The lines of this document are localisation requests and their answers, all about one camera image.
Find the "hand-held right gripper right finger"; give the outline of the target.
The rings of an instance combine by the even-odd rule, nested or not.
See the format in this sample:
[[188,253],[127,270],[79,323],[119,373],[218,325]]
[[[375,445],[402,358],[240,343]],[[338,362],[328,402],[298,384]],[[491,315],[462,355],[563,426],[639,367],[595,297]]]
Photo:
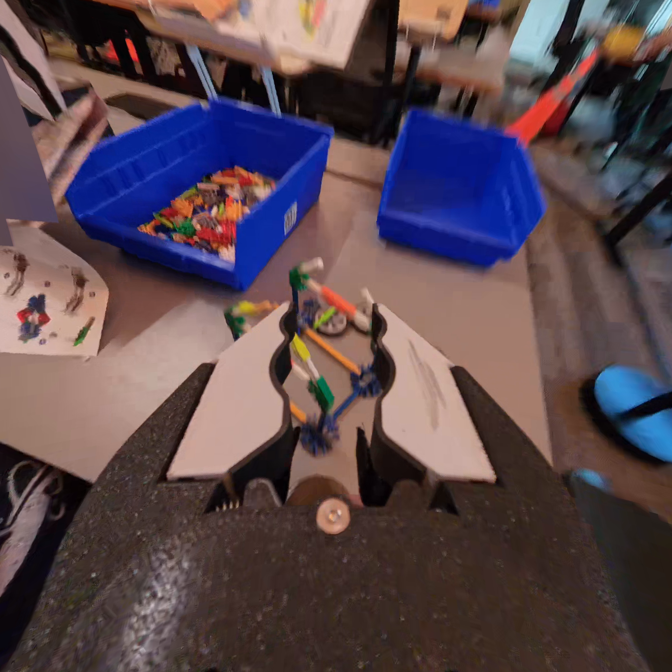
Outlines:
[[449,483],[496,484],[454,363],[381,303],[372,305],[371,347],[380,393],[370,437],[357,437],[362,504],[384,507],[403,482],[427,491],[431,505],[451,497]]

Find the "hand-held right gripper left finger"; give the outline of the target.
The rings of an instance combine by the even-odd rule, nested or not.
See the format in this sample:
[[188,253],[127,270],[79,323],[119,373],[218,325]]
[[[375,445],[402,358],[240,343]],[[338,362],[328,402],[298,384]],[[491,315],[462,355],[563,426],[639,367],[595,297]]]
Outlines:
[[265,479],[286,495],[296,448],[284,382],[297,314],[284,302],[225,349],[167,466],[168,482],[229,480],[242,499]]

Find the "printed instruction sheet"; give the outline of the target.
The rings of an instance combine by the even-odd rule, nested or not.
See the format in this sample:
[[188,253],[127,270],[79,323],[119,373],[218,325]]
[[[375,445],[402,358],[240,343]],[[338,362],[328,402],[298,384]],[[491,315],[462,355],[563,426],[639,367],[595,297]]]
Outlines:
[[1,352],[94,357],[109,290],[78,255],[42,229],[11,226],[1,246]]

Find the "colourful construction toy model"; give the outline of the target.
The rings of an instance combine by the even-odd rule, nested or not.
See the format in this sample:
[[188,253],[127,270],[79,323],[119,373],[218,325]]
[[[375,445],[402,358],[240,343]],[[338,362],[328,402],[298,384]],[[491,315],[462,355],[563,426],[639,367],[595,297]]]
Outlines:
[[[298,425],[300,445],[314,457],[325,456],[333,449],[340,438],[340,420],[358,400],[372,399],[382,392],[374,364],[357,364],[331,343],[351,329],[363,336],[370,335],[374,301],[364,289],[363,302],[353,304],[318,282],[314,274],[323,268],[322,258],[316,257],[289,273],[290,307],[296,326],[288,346],[288,370],[301,382],[316,411],[315,415],[308,415],[291,400],[290,415]],[[316,367],[310,345],[347,372],[350,391],[340,402]]]

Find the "blue slipper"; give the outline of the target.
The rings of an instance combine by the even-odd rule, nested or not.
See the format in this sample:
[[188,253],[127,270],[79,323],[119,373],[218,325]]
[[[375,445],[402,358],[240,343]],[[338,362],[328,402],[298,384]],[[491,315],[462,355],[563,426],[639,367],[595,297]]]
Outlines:
[[571,470],[566,474],[565,480],[569,489],[572,489],[576,483],[581,482],[608,494],[612,494],[614,491],[611,480],[607,476],[588,468]]
[[671,464],[671,387],[645,371],[610,365],[579,389],[603,437],[646,462]]

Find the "pile of colourful construction pieces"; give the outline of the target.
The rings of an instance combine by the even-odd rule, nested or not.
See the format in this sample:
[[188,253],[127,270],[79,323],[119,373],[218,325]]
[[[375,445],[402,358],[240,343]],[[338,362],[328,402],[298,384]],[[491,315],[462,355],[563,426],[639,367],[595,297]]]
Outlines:
[[275,187],[270,176],[238,165],[209,173],[155,212],[137,231],[233,264],[239,223]]

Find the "dark printed garment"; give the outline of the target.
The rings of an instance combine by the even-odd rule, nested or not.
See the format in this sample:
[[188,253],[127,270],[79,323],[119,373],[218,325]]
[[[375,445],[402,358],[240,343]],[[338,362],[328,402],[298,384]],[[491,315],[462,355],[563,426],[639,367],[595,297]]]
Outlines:
[[1,444],[1,666],[32,617],[91,483]]

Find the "empty blue plastic bin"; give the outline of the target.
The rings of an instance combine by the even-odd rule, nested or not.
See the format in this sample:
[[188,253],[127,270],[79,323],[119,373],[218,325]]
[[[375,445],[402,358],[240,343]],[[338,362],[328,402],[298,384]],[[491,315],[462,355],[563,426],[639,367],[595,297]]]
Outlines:
[[545,213],[532,160],[516,139],[408,111],[382,188],[381,239],[489,268],[513,259]]

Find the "blue plastic bin with label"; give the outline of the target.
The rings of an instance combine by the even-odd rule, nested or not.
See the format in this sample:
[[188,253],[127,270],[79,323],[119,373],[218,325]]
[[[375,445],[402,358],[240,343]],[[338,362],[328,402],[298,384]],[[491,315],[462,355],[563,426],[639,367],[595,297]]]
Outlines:
[[[66,192],[88,237],[177,272],[247,290],[318,202],[333,129],[227,98],[177,108],[99,143]],[[233,261],[138,226],[198,179],[236,165],[275,181],[237,226]]]

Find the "grey flat panel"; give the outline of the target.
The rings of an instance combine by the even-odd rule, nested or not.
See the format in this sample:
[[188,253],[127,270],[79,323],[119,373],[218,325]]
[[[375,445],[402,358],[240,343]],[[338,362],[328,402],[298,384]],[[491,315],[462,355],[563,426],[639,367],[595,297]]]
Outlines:
[[8,220],[54,223],[55,204],[23,108],[1,62],[1,243]]

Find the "orange plastic object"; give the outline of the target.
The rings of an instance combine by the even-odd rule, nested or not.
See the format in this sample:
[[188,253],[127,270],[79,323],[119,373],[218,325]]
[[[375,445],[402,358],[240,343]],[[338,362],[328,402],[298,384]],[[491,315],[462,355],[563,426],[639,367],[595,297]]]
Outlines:
[[599,56],[599,49],[592,50],[576,67],[560,82],[539,96],[536,103],[522,114],[515,122],[509,124],[505,135],[515,138],[519,145],[528,146],[543,130],[544,126],[557,113],[576,87],[592,72]]

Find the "wooden table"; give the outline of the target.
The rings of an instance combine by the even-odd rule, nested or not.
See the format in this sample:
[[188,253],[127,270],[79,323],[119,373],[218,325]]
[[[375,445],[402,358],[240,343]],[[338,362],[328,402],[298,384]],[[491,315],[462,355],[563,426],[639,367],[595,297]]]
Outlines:
[[102,1],[157,36],[297,75],[343,70],[372,1]]

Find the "black metal frame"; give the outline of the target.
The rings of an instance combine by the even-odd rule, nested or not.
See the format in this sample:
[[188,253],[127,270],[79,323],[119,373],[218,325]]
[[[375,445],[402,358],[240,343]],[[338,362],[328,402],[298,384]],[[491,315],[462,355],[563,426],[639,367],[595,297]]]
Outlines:
[[615,258],[617,246],[665,200],[671,197],[671,169],[663,178],[634,206],[621,217],[614,227],[603,235],[603,242]]

